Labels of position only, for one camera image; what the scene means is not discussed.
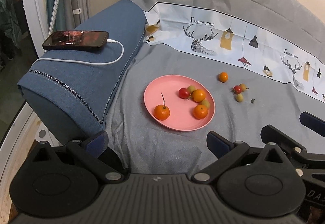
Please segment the large orange mandarin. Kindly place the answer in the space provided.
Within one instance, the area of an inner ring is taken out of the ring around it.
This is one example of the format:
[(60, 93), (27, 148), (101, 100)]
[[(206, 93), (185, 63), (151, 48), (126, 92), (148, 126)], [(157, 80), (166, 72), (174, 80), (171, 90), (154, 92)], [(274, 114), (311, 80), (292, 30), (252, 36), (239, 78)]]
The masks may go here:
[(193, 116), (201, 120), (207, 117), (208, 111), (209, 109), (205, 105), (199, 104), (193, 109)]

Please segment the yellow longan front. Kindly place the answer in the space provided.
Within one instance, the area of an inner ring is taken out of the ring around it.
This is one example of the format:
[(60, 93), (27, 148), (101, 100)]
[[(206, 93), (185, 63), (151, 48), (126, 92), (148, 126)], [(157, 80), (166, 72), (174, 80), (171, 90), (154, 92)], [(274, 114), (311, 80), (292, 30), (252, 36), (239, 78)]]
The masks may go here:
[(242, 95), (242, 93), (236, 94), (235, 99), (236, 99), (237, 102), (243, 102), (244, 96)]

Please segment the red cherry tomato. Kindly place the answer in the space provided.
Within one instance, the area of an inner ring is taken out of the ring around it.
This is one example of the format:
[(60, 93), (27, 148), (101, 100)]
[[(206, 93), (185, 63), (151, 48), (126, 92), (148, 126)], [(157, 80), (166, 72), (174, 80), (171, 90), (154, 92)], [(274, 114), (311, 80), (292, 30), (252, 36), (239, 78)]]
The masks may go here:
[(191, 93), (187, 88), (181, 88), (179, 89), (179, 97), (181, 99), (188, 99), (190, 97)]
[(239, 85), (236, 85), (236, 86), (233, 87), (232, 92), (234, 94), (238, 95), (238, 94), (241, 94), (242, 89), (241, 89), (241, 87)]

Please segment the yellow longan with stem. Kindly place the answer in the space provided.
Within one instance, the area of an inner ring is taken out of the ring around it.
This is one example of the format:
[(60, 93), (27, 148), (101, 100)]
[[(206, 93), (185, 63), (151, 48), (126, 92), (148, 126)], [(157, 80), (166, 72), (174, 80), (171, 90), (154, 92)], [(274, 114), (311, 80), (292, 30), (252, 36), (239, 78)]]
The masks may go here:
[(248, 87), (247, 87), (247, 85), (246, 85), (246, 84), (244, 84), (244, 83), (240, 84), (240, 88), (241, 88), (241, 91), (242, 91), (242, 92), (244, 92), (244, 91), (248, 90)]

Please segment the orange mandarin with stem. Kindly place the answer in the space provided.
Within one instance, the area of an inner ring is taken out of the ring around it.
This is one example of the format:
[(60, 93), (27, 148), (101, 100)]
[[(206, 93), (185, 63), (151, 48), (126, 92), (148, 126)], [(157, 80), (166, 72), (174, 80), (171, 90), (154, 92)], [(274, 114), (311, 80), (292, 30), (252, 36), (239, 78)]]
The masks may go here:
[(161, 96), (162, 96), (162, 104), (157, 105), (154, 108), (154, 117), (160, 121), (164, 121), (170, 117), (170, 109), (165, 104), (165, 98), (163, 93), (161, 93)]

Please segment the pink round plate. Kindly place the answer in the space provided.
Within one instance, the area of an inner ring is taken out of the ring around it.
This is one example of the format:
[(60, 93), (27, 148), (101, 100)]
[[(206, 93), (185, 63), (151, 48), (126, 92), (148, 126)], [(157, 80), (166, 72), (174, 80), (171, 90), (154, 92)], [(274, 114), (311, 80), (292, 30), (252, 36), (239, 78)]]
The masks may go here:
[[(208, 114), (203, 119), (199, 120), (193, 115), (196, 102), (192, 99), (187, 100), (179, 97), (179, 89), (190, 85), (202, 89), (210, 103)], [(163, 103), (166, 103), (170, 109), (170, 116), (164, 121), (156, 121), (174, 131), (189, 132), (201, 129), (212, 121), (215, 114), (215, 102), (209, 90), (196, 80), (186, 76), (176, 74), (161, 76), (146, 86), (144, 104), (151, 116), (154, 115), (154, 108)]]

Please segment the grey printed sofa cover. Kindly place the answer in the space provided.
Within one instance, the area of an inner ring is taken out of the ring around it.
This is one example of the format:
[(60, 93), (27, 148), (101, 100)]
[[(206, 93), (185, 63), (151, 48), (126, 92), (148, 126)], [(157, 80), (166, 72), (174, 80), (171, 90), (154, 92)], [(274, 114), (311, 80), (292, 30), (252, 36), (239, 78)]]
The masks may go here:
[[(123, 77), (107, 114), (110, 147), (133, 173), (193, 174), (213, 163), (206, 136), (262, 146), (273, 125), (313, 153), (324, 138), (301, 125), (304, 111), (324, 118), (324, 24), (296, 0), (130, 0), (160, 28)], [(221, 72), (228, 81), (218, 80)], [(168, 74), (192, 78), (214, 98), (215, 115), (192, 132), (158, 124), (144, 90)], [(237, 102), (232, 89), (246, 84)]]

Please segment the black smartphone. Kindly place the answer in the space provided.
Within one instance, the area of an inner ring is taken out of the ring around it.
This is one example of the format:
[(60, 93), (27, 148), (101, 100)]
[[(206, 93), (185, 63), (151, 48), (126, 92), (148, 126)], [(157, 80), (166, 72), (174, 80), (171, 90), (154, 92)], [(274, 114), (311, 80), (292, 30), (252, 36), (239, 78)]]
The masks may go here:
[(56, 31), (42, 44), (44, 50), (97, 51), (109, 38), (105, 31)]

